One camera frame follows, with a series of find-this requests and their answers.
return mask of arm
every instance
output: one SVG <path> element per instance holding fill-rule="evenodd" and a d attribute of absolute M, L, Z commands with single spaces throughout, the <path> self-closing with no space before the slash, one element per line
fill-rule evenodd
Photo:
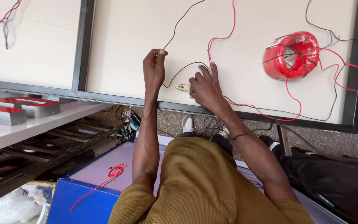
<path fill-rule="evenodd" d="M 157 178 L 160 151 L 157 139 L 157 98 L 165 78 L 164 60 L 168 52 L 153 49 L 143 60 L 146 92 L 139 137 L 132 160 L 132 184 L 143 183 L 151 188 Z"/>
<path fill-rule="evenodd" d="M 250 129 L 241 122 L 222 95 L 216 64 L 212 63 L 211 75 L 205 66 L 199 68 L 204 76 L 196 73 L 195 78 L 189 80 L 196 91 L 191 98 L 222 120 L 231 136 L 249 132 Z M 235 143 L 248 167 L 263 183 L 265 194 L 270 200 L 290 199 L 299 202 L 280 163 L 255 134 L 239 136 Z"/>

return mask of white sneaker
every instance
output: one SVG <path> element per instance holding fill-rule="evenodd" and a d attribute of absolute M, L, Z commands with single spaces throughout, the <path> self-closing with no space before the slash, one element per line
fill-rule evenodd
<path fill-rule="evenodd" d="M 190 132 L 193 133 L 193 118 L 191 114 L 186 115 L 182 120 L 182 129 L 183 133 Z"/>
<path fill-rule="evenodd" d="M 226 139 L 229 137 L 229 130 L 227 129 L 226 126 L 222 127 L 223 130 L 221 130 L 220 132 L 218 132 L 218 135 L 222 135 L 223 137 L 225 137 Z"/>

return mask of forearm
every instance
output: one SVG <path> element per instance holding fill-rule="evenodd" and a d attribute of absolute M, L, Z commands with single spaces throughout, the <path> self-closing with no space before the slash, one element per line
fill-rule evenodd
<path fill-rule="evenodd" d="M 138 141 L 133 152 L 133 183 L 147 183 L 153 188 L 157 177 L 159 160 L 157 96 L 146 96 Z"/>
<path fill-rule="evenodd" d="M 231 136 L 250 132 L 229 105 L 223 107 L 219 116 Z M 270 182 L 290 188 L 287 176 L 275 155 L 255 134 L 250 132 L 237 137 L 234 141 L 248 167 L 264 185 Z"/>

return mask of sleeve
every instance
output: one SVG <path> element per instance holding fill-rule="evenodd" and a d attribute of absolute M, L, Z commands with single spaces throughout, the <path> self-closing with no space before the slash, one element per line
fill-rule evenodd
<path fill-rule="evenodd" d="M 292 224 L 298 224 L 298 223 L 314 224 L 314 221 L 311 219 L 305 207 L 303 207 L 303 205 L 299 204 L 298 202 L 288 199 L 281 199 L 281 200 L 274 200 L 273 204 Z"/>
<path fill-rule="evenodd" d="M 153 190 L 145 184 L 124 189 L 114 204 L 108 224 L 135 224 L 145 219 L 156 201 Z"/>

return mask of coil of red cable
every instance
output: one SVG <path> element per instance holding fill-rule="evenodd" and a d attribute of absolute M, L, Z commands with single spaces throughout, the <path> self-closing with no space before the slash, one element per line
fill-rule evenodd
<path fill-rule="evenodd" d="M 305 31 L 277 38 L 263 55 L 265 72 L 273 79 L 298 79 L 309 74 L 319 61 L 316 37 Z"/>

